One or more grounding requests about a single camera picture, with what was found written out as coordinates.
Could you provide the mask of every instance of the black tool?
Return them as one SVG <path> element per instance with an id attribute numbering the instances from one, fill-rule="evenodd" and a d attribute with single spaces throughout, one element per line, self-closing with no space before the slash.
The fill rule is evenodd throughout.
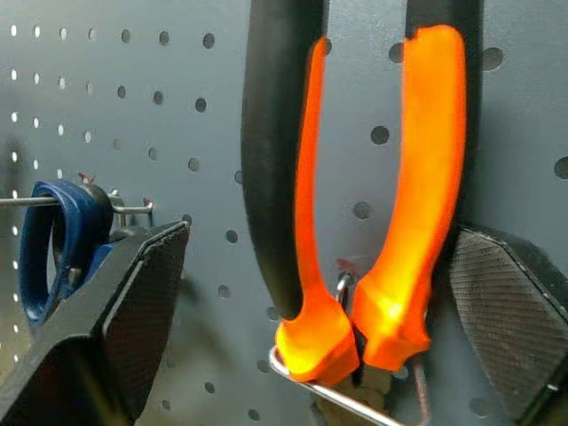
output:
<path id="1" fill-rule="evenodd" d="M 568 404 L 568 280 L 530 242 L 464 226 L 450 284 L 507 414 L 520 424 L 566 424 L 566 413 L 548 412 Z"/>
<path id="2" fill-rule="evenodd" d="M 241 162 L 256 259 L 282 318 L 302 308 L 293 199 L 308 52 L 321 36 L 324 0 L 252 2 Z"/>
<path id="3" fill-rule="evenodd" d="M 0 424 L 134 424 L 168 339 L 188 237 L 180 222 L 115 242 L 6 378 Z"/>

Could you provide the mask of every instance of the black rubber grip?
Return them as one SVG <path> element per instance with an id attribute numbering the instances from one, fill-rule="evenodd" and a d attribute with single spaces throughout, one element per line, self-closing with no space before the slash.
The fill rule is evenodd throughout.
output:
<path id="1" fill-rule="evenodd" d="M 308 52 L 324 0 L 251 2 L 241 162 L 256 260 L 281 317 L 302 308 L 294 242 L 294 186 Z"/>
<path id="2" fill-rule="evenodd" d="M 413 38 L 418 28 L 447 24 L 462 34 L 471 21 L 477 21 L 481 0 L 408 0 L 406 38 Z"/>

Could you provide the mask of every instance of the gray pegboard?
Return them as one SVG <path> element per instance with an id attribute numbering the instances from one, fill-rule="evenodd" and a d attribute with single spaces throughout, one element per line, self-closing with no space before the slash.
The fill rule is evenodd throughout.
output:
<path id="1" fill-rule="evenodd" d="M 271 301 L 234 176 L 241 166 L 248 15 L 249 2 L 241 0 L 3 4 L 4 195 L 14 188 L 20 196 L 28 194 L 37 179 L 56 178 L 61 170 L 72 181 L 79 182 L 83 173 L 106 190 L 118 189 L 130 205 L 151 198 L 154 225 L 192 218 L 176 325 L 141 425 L 249 424 L 258 416 L 265 424 L 302 424 L 309 418 L 305 394 L 257 365 L 277 323 L 267 316 Z M 130 31 L 128 43 L 122 40 L 124 29 Z M 166 45 L 163 31 L 169 34 Z M 209 49 L 203 44 L 207 34 L 215 37 Z M 160 105 L 154 102 L 157 91 L 163 95 Z M 197 99 L 205 100 L 202 112 Z M 198 106 L 202 110 L 203 102 Z M 17 122 L 11 121 L 12 112 L 18 113 Z M 16 163 L 12 150 L 19 153 Z M 7 371 L 29 337 L 20 304 L 12 298 L 19 243 L 11 226 L 21 226 L 23 210 L 2 214 L 0 367 Z M 139 223 L 149 225 L 145 217 Z M 237 233 L 235 243 L 227 240 L 230 230 Z M 229 288 L 228 298 L 219 286 Z M 13 323 L 20 324 L 17 335 Z M 206 389 L 206 383 L 213 387 Z"/>
<path id="2" fill-rule="evenodd" d="M 395 0 L 330 3 L 333 48 L 321 122 L 317 219 L 319 259 L 331 287 L 338 260 L 353 262 L 361 273 L 373 263 L 390 220 L 400 143 L 400 65 L 389 59 L 389 51 L 402 39 L 405 5 Z M 183 215 L 192 219 L 170 344 L 141 426 L 311 421 L 309 395 L 266 373 L 277 322 L 268 316 L 271 301 L 235 181 L 249 7 L 248 0 L 3 4 L 2 196 L 14 189 L 28 194 L 40 178 L 78 182 L 83 173 L 107 190 L 117 188 L 129 204 L 154 200 L 153 225 Z M 565 243 L 557 230 L 563 182 L 553 168 L 565 156 L 560 131 L 568 95 L 560 71 L 568 60 L 558 34 L 568 16 L 564 4 L 548 7 L 546 20 L 553 24 L 537 26 L 545 19 L 537 4 L 485 1 L 485 47 L 503 49 L 504 60 L 485 74 L 480 153 L 465 211 L 536 242 L 566 271 Z M 37 38 L 35 26 L 41 28 Z M 539 29 L 536 35 L 529 34 L 531 28 Z M 124 29 L 130 32 L 128 43 L 122 40 Z M 169 35 L 166 45 L 163 31 Z M 206 34 L 215 37 L 212 47 L 210 35 L 209 48 L 203 45 Z M 555 79 L 557 84 L 550 84 Z M 154 102 L 157 91 L 163 95 L 160 105 Z M 204 99 L 204 110 L 198 99 Z M 12 112 L 18 113 L 17 122 Z M 377 126 L 388 129 L 386 144 L 372 142 Z M 535 200 L 547 208 L 539 209 Z M 354 216 L 361 201 L 368 203 L 368 220 Z M 5 374 L 30 338 L 20 301 L 14 300 L 12 268 L 19 249 L 12 226 L 20 229 L 23 210 L 4 209 L 0 215 L 0 368 Z M 150 225 L 145 218 L 140 223 Z M 235 243 L 227 240 L 228 231 L 236 232 Z M 234 241 L 234 234 L 229 237 Z M 434 344 L 426 364 L 434 424 L 506 424 L 448 302 L 432 312 Z M 412 420 L 415 395 L 407 383 L 397 392 L 395 414 Z M 470 409 L 480 399 L 489 410 L 483 419 Z"/>

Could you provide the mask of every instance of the pegboard hole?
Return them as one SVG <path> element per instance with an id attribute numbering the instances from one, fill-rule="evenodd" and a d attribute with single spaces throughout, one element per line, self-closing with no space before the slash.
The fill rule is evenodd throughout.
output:
<path id="1" fill-rule="evenodd" d="M 498 47 L 490 47 L 483 51 L 483 70 L 493 71 L 503 62 L 503 51 Z"/>
<path id="2" fill-rule="evenodd" d="M 116 151 L 121 151 L 123 145 L 124 145 L 124 143 L 122 142 L 122 139 L 115 139 L 113 141 L 113 147 Z"/>
<path id="3" fill-rule="evenodd" d="M 162 31 L 159 40 L 162 46 L 168 45 L 170 43 L 170 33 L 168 31 Z"/>
<path id="4" fill-rule="evenodd" d="M 260 422 L 260 414 L 255 409 L 250 409 L 248 411 L 248 417 L 250 417 L 250 420 L 254 422 Z"/>
<path id="5" fill-rule="evenodd" d="M 205 49 L 211 49 L 215 44 L 215 36 L 211 33 L 207 33 L 203 36 L 203 47 Z"/>
<path id="6" fill-rule="evenodd" d="M 383 126 L 377 126 L 371 130 L 371 140 L 376 145 L 384 145 L 389 140 L 389 130 Z"/>
<path id="7" fill-rule="evenodd" d="M 185 214 L 185 215 L 183 215 L 183 216 L 181 217 L 181 220 L 186 221 L 190 226 L 191 226 L 192 223 L 193 223 L 193 219 L 192 219 L 191 215 Z"/>
<path id="8" fill-rule="evenodd" d="M 333 49 L 333 44 L 331 43 L 331 40 L 329 40 L 328 38 L 326 38 L 326 56 L 331 53 L 331 50 Z"/>
<path id="9" fill-rule="evenodd" d="M 271 306 L 266 310 L 266 315 L 268 315 L 270 321 L 278 321 L 280 319 L 280 315 L 274 306 Z"/>
<path id="10" fill-rule="evenodd" d="M 124 86 L 119 86 L 118 90 L 116 91 L 116 94 L 120 99 L 126 98 L 126 88 Z"/>
<path id="11" fill-rule="evenodd" d="M 561 179 L 568 179 L 568 157 L 562 157 L 555 163 L 554 174 Z"/>
<path id="12" fill-rule="evenodd" d="M 231 290 L 227 286 L 219 286 L 217 292 L 223 299 L 231 297 Z"/>
<path id="13" fill-rule="evenodd" d="M 130 43 L 130 31 L 128 29 L 122 31 L 121 40 L 123 43 Z"/>
<path id="14" fill-rule="evenodd" d="M 239 235 L 237 235 L 237 233 L 233 229 L 227 231 L 225 237 L 231 244 L 234 244 L 239 240 Z"/>
<path id="15" fill-rule="evenodd" d="M 215 393 L 215 386 L 213 385 L 213 383 L 207 382 L 207 383 L 205 383 L 204 387 L 205 387 L 205 391 L 207 393 L 211 393 L 211 394 Z"/>
<path id="16" fill-rule="evenodd" d="M 489 403 L 487 403 L 487 401 L 483 398 L 473 398 L 469 402 L 469 409 L 480 419 L 486 418 L 491 413 Z"/>
<path id="17" fill-rule="evenodd" d="M 256 362 L 256 368 L 262 373 L 268 373 L 268 371 L 270 370 L 268 363 L 263 359 L 260 359 Z"/>
<path id="18" fill-rule="evenodd" d="M 160 91 L 155 91 L 153 100 L 156 105 L 163 104 L 163 93 L 161 93 Z"/>
<path id="19" fill-rule="evenodd" d="M 195 109 L 198 113 L 203 113 L 207 109 L 207 101 L 204 98 L 199 98 L 195 101 Z"/>
<path id="20" fill-rule="evenodd" d="M 150 157 L 150 160 L 154 162 L 158 160 L 158 150 L 153 147 L 148 149 L 148 157 Z"/>
<path id="21" fill-rule="evenodd" d="M 237 170 L 234 172 L 234 181 L 237 184 L 242 185 L 242 171 Z"/>
<path id="22" fill-rule="evenodd" d="M 366 201 L 359 201 L 353 206 L 353 215 L 357 219 L 365 220 L 371 216 L 371 206 Z"/>
<path id="23" fill-rule="evenodd" d="M 402 62 L 403 58 L 404 58 L 403 44 L 402 43 L 393 44 L 392 47 L 389 49 L 390 62 L 399 64 L 400 62 Z"/>
<path id="24" fill-rule="evenodd" d="M 195 157 L 190 158 L 189 162 L 187 162 L 187 168 L 191 171 L 199 170 L 199 160 L 197 160 Z"/>

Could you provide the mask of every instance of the textured black grip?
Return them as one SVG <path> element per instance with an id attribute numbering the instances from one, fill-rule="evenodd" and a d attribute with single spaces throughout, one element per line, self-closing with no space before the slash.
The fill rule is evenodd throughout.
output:
<path id="1" fill-rule="evenodd" d="M 256 260 L 280 316 L 303 302 L 294 243 L 294 185 L 308 52 L 321 36 L 323 0 L 251 4 L 241 162 Z"/>
<path id="2" fill-rule="evenodd" d="M 462 229 L 450 282 L 487 377 L 508 415 L 525 421 L 565 375 L 568 324 L 548 288 L 566 281 L 535 246 L 508 240 L 492 230 Z"/>
<path id="3" fill-rule="evenodd" d="M 142 256 L 103 327 L 106 355 L 128 412 L 142 414 L 168 341 L 184 264 L 187 233 Z"/>

